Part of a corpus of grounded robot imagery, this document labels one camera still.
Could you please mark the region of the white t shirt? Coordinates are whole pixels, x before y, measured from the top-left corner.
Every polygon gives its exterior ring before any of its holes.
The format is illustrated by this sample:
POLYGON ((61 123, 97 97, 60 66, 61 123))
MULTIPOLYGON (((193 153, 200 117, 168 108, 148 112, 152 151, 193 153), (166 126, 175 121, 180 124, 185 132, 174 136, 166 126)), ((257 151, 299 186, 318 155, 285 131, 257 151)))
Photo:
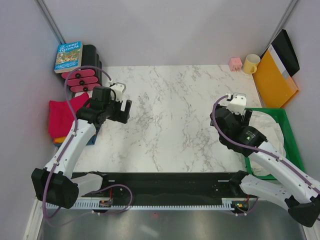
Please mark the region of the white t shirt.
POLYGON ((267 140, 282 156, 285 157, 287 155, 284 148, 285 139, 281 127, 269 114, 253 110, 249 125, 265 135, 267 140))

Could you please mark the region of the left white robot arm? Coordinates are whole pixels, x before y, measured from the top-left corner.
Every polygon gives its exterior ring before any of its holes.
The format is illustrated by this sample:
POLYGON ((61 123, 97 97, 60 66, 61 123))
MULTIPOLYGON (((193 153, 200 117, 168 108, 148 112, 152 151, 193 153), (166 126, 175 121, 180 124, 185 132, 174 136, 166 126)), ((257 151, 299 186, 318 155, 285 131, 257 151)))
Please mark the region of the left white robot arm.
POLYGON ((125 90, 126 85, 120 82, 110 87, 94 87, 92 96, 76 112, 76 119, 56 154, 44 168, 35 168, 31 174, 39 201, 70 209, 78 197, 91 192, 104 197, 109 193, 110 185, 99 173, 77 178, 72 175, 84 147, 106 120, 128 122, 132 101, 123 101, 125 90))

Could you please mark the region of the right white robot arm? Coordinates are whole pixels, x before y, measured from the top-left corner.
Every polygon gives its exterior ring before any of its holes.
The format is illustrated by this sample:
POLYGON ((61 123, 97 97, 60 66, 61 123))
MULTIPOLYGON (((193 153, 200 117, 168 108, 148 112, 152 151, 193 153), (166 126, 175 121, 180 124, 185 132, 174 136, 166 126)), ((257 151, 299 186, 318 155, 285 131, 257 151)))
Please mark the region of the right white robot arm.
POLYGON ((210 118, 224 146, 258 163, 280 182, 270 183, 239 171, 229 184, 230 193, 267 200, 285 209, 299 224, 311 228, 320 217, 320 182, 281 155, 256 128, 239 123, 225 106, 215 103, 210 118))

